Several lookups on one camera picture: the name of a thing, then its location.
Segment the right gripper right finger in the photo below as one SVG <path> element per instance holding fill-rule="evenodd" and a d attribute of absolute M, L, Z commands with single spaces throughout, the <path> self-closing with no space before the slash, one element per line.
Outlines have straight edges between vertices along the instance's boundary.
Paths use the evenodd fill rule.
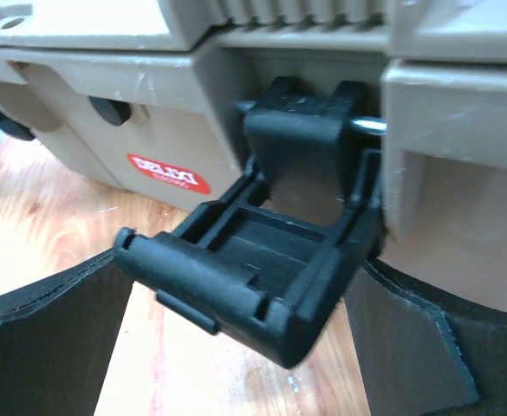
<path fill-rule="evenodd" d="M 507 415 L 507 313 L 379 260 L 345 303 L 371 414 Z"/>

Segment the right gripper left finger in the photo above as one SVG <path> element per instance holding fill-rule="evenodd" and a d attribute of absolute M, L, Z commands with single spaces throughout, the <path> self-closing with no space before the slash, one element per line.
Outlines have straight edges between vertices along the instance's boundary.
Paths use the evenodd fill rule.
<path fill-rule="evenodd" d="M 0 415 L 92 415 L 133 287 L 111 250 L 0 295 Z"/>

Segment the tan plastic tool box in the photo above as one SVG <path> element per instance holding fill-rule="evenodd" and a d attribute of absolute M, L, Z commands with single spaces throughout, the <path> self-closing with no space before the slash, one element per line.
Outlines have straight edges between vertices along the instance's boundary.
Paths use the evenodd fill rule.
<path fill-rule="evenodd" d="M 282 367 L 365 262 L 507 313 L 507 1 L 0 1 L 0 111 L 189 211 L 120 265 Z"/>

